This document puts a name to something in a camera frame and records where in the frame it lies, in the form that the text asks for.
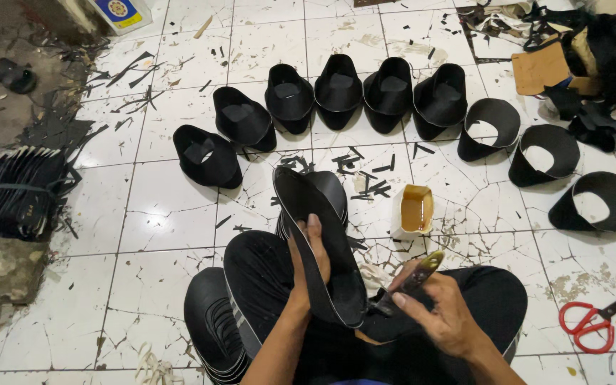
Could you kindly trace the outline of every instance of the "white tile floor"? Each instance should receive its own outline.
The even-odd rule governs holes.
[[[558,1],[567,8],[567,0],[552,0],[549,7]],[[470,104],[484,97],[505,99],[518,110],[522,130],[545,123],[537,113],[539,102],[516,94],[509,62],[477,65],[464,35],[452,34],[461,30],[454,7],[471,1],[402,0],[364,8],[353,8],[352,0],[147,3],[154,24],[115,39],[97,66],[113,75],[144,51],[155,57],[136,69],[163,64],[134,88],[128,83],[143,72],[129,72],[85,97],[78,118],[96,120],[94,129],[110,128],[92,139],[77,161],[84,179],[68,203],[78,239],[56,233],[51,243],[56,261],[47,268],[37,300],[0,321],[0,384],[131,384],[143,342],[173,363],[187,384],[204,384],[183,320],[191,277],[222,265],[227,242],[240,232],[236,226],[274,230],[279,207],[270,206],[271,171],[280,159],[303,156],[316,170],[335,171],[331,159],[353,153],[348,146],[364,156],[352,171],[370,172],[396,154],[395,169],[377,174],[392,185],[391,195],[404,183],[426,185],[436,204],[430,236],[397,242],[387,234],[390,199],[349,201],[347,231],[366,238],[368,247],[356,252],[358,260],[393,273],[410,258],[445,249],[446,268],[509,269],[529,296],[513,368],[529,384],[616,384],[616,340],[609,354],[582,354],[557,321],[563,303],[606,306],[616,298],[616,234],[553,230],[546,216],[584,173],[616,173],[616,155],[580,144],[575,176],[519,189],[508,179],[511,151],[463,162],[457,156],[459,127],[453,127],[421,143],[434,153],[414,156],[420,138],[409,117],[380,135],[358,110],[340,132],[328,129],[317,114],[302,135],[278,126],[275,152],[238,157],[244,183],[234,190],[198,186],[178,167],[171,135],[182,124],[216,131],[211,95],[217,87],[235,86],[264,103],[269,67],[285,62],[314,82],[332,53],[350,55],[363,79],[388,56],[408,60],[415,82],[444,62],[456,63],[465,69]],[[209,28],[193,39],[210,15]],[[149,84],[165,91],[154,100],[156,108],[128,114],[138,107],[132,105],[110,112],[140,98]],[[349,195],[364,185],[358,175],[339,174],[339,179]]]

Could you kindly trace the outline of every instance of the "person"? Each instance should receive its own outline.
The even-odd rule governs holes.
[[[319,218],[310,214],[299,227],[324,283],[329,284],[330,261]],[[404,264],[388,289],[400,285],[416,262]],[[241,233],[228,244],[223,264],[230,314],[244,355],[250,355],[252,362],[245,372],[237,368],[235,375],[219,383],[525,384],[503,356],[516,341],[526,312],[524,286],[509,271],[495,267],[440,271],[427,279],[421,294],[396,293],[396,305],[415,321],[415,327],[381,344],[311,316],[293,235],[283,242],[268,232]],[[185,322],[200,351],[202,343],[195,336],[204,329],[188,311],[197,301],[196,277],[185,299]],[[209,372],[206,357],[200,355]]]

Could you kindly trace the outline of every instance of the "white fabric scrap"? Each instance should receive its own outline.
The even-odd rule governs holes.
[[[365,290],[368,292],[368,298],[377,295],[379,288],[388,288],[391,281],[394,280],[383,268],[369,263],[359,263],[358,269],[365,283]]]

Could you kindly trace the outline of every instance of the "shoe insole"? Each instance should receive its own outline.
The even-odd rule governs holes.
[[[274,93],[277,94],[277,97],[280,99],[294,97],[298,95],[300,91],[301,90],[294,83],[282,83],[282,84],[277,84],[274,87]]]
[[[353,78],[350,76],[335,73],[329,78],[329,88],[349,88],[353,85]]]
[[[382,80],[381,90],[384,92],[397,92],[405,90],[408,83],[395,76],[387,76]]]
[[[251,104],[232,104],[222,109],[222,113],[235,123],[243,120],[252,112]]]
[[[434,90],[434,99],[440,99],[442,101],[456,101],[459,100],[461,96],[458,90],[447,83],[437,84]]]

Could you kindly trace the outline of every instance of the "glue container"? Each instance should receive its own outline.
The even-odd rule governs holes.
[[[88,0],[118,36],[151,23],[151,10],[144,0]]]

